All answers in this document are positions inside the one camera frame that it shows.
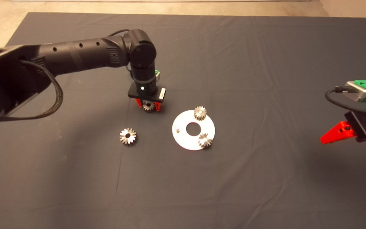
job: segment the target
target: black cable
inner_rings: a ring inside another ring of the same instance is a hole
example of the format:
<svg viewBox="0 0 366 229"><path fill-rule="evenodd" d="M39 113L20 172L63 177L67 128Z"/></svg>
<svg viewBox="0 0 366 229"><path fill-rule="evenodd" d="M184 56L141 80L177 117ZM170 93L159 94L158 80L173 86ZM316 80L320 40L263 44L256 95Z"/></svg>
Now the black cable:
<svg viewBox="0 0 366 229"><path fill-rule="evenodd" d="M55 113L59 109L61 104L63 103L63 90L61 89L60 85L56 81L54 75L47 68L45 68L45 67L43 67L39 64L35 64L33 62L29 62L29 61L25 61L25 60L22 60L21 63L24 64L24 65L28 65L28 66L38 68L39 70L43 71L46 74L46 76L52 81L52 84L54 85L55 91L56 91L55 104L49 110L47 110L47 111L45 111L41 114L35 115L35 116L30 116L30 117L0 117L0 122L18 121L18 120L31 120L31 119L44 118L44 117L47 117L47 116Z"/></svg>
<svg viewBox="0 0 366 229"><path fill-rule="evenodd" d="M342 107L342 108L347 109L347 110L352 110L352 111L361 112L361 113L366 114L366 109L360 109L360 108L356 108L356 107L353 107L353 106L349 106L349 105L340 103L340 102L338 102L338 101L336 101L336 100L334 100L333 98L330 97L330 94L333 93L333 92L342 93L344 91L349 92L349 89L347 87L336 87L334 89L328 90L325 94L325 97L330 103L332 103L334 105L337 105L337 106Z"/></svg>
<svg viewBox="0 0 366 229"><path fill-rule="evenodd" d="M129 29L121 29L121 30L111 33L110 35L108 35L108 37L112 37L114 35L117 35L120 32L127 32L127 31L129 31Z"/></svg>

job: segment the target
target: metal gear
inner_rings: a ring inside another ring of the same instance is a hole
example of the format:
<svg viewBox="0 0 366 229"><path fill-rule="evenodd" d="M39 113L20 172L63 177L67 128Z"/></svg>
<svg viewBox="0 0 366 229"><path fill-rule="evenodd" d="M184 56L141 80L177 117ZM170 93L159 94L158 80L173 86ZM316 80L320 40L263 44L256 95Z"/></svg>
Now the metal gear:
<svg viewBox="0 0 366 229"><path fill-rule="evenodd" d="M199 136L199 144L202 148L209 147L211 143L213 142L212 139L208 138L208 134L202 133Z"/></svg>
<svg viewBox="0 0 366 229"><path fill-rule="evenodd" d="M124 143L125 145L131 145L136 142L137 135L135 130L132 128L123 129L119 134L119 140Z"/></svg>
<svg viewBox="0 0 366 229"><path fill-rule="evenodd" d="M148 100L142 100L142 108L147 112L151 113L153 109L155 108L155 105L153 102Z"/></svg>
<svg viewBox="0 0 366 229"><path fill-rule="evenodd" d="M207 115L207 110L203 106L198 106L194 109L194 117L201 121L204 120Z"/></svg>

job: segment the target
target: robotic arm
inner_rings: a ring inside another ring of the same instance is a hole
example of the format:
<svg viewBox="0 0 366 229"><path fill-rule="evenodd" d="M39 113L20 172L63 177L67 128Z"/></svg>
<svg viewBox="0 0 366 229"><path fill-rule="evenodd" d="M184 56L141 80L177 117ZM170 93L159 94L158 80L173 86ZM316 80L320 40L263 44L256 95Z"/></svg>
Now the robotic arm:
<svg viewBox="0 0 366 229"><path fill-rule="evenodd" d="M331 93L342 93L358 103L366 103L366 80L349 81L343 87L327 91L326 99L331 103L349 110L342 121L321 137L321 143L327 144L355 137L357 142L366 142L366 109L349 106L330 97Z"/></svg>
<svg viewBox="0 0 366 229"><path fill-rule="evenodd" d="M134 80L128 96L140 106L153 103L158 111L166 89L156 85L159 72L154 65L155 46L140 29L119 32L123 31L128 32L123 36L115 32L96 39L1 48L0 121L10 121L5 117L54 83L57 75L128 64Z"/></svg>

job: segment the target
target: metal plate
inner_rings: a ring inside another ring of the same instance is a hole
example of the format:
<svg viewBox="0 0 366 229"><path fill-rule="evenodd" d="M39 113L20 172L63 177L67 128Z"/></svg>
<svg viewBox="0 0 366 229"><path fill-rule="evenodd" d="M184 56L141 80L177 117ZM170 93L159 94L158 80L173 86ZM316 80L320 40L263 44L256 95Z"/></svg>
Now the metal plate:
<svg viewBox="0 0 366 229"><path fill-rule="evenodd" d="M187 133L186 127L189 123L197 123L200 126L201 131L198 135L192 136ZM194 117L194 110L186 110L174 119L172 133L181 147L188 150L201 150L202 147L199 145L200 134L207 133L210 139L214 139L215 126L209 116L206 116L202 121L198 121Z"/></svg>

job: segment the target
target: floor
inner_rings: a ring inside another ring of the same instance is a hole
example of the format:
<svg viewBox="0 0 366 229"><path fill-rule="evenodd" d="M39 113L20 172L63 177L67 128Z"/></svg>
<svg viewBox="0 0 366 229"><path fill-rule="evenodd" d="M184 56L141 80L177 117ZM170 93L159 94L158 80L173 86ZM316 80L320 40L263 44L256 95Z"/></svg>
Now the floor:
<svg viewBox="0 0 366 229"><path fill-rule="evenodd" d="M14 3L9 0L0 0L0 47L6 45L9 38L12 36L28 12L137 13L224 16L328 16L319 0L302 2L225 3Z"/></svg>

